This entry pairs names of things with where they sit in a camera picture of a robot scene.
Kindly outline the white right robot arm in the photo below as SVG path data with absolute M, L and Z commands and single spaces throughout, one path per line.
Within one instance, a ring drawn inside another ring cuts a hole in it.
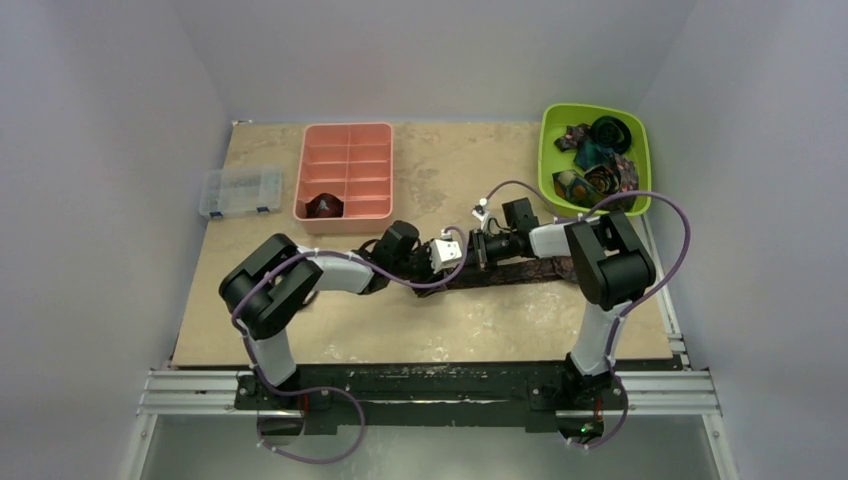
M 502 205 L 506 229 L 488 231 L 487 201 L 473 209 L 483 217 L 471 232 L 465 266 L 493 275 L 501 261 L 565 259 L 586 300 L 577 340 L 563 366 L 561 392 L 576 407 L 610 387 L 614 352 L 627 309 L 656 280 L 646 248 L 621 211 L 572 223 L 541 224 L 528 198 Z

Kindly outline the brown patterned necktie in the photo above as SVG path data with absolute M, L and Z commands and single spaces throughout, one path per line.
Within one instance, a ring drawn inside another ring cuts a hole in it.
M 466 266 L 450 282 L 438 287 L 426 289 L 413 288 L 419 298 L 452 290 L 468 290 L 493 286 L 528 285 L 563 281 L 578 284 L 572 258 L 556 256 L 541 259 L 529 259 L 521 262 L 496 265 L 480 269 L 477 265 Z

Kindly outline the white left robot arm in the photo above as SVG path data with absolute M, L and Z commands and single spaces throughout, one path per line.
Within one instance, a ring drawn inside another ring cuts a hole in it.
M 297 399 L 297 366 L 287 329 L 311 297 L 321 292 L 365 296 L 391 282 L 414 290 L 439 289 L 460 268 L 462 245 L 450 234 L 424 242 L 404 221 L 344 252 L 307 248 L 281 233 L 269 237 L 218 289 L 261 381 L 260 397 L 275 409 Z

